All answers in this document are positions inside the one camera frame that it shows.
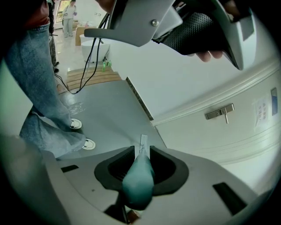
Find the black textured grip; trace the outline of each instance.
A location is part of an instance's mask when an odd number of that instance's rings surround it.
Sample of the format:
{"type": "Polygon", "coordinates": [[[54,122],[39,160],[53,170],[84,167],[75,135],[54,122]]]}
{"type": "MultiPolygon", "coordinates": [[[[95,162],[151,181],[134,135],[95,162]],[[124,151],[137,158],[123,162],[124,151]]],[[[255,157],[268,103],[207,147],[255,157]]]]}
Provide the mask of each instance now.
{"type": "Polygon", "coordinates": [[[186,17],[161,43],[188,55],[204,51],[228,52],[228,44],[220,26],[202,13],[186,17]]]}

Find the paper label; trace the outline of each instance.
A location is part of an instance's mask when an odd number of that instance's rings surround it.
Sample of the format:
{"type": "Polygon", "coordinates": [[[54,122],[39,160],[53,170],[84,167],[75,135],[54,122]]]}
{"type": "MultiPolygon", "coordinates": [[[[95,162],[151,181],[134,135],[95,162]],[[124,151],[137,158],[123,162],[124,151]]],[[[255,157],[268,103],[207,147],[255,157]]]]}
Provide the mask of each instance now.
{"type": "Polygon", "coordinates": [[[256,107],[256,127],[262,127],[268,122],[268,100],[262,98],[255,103],[256,107]]]}

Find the white pants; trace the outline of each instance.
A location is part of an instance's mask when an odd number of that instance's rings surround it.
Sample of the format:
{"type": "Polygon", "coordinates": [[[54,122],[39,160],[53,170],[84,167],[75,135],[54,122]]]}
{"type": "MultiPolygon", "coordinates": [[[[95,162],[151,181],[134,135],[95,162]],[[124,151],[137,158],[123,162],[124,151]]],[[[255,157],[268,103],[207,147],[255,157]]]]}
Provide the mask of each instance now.
{"type": "Polygon", "coordinates": [[[64,33],[65,37],[67,37],[68,35],[70,37],[73,36],[72,25],[73,25],[73,18],[72,19],[64,19],[63,20],[63,33],[64,33]]]}

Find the door handle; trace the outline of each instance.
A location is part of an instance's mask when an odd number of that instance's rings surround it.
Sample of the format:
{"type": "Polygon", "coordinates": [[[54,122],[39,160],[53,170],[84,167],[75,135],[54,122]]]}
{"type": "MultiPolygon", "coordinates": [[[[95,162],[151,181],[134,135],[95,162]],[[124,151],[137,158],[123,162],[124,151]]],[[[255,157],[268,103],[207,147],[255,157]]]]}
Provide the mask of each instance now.
{"type": "Polygon", "coordinates": [[[225,121],[228,124],[227,114],[229,112],[233,111],[233,110],[234,110],[234,105],[233,105],[233,103],[231,103],[230,105],[222,107],[221,109],[218,109],[218,110],[213,111],[213,112],[209,112],[209,113],[205,114],[205,116],[206,116],[207,120],[210,120],[212,118],[216,118],[218,116],[224,115],[225,121]]]}

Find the sneaker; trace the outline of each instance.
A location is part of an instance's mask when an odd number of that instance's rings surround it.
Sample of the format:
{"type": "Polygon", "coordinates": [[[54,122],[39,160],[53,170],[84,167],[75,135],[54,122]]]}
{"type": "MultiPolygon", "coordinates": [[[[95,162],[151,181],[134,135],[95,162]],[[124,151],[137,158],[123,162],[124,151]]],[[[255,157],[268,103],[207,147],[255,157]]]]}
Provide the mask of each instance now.
{"type": "Polygon", "coordinates": [[[71,119],[71,126],[70,128],[73,130],[80,129],[82,127],[82,122],[78,119],[71,119]]]}
{"type": "Polygon", "coordinates": [[[91,139],[86,138],[85,144],[82,147],[85,150],[92,150],[96,147],[96,143],[92,141],[91,139]]]}

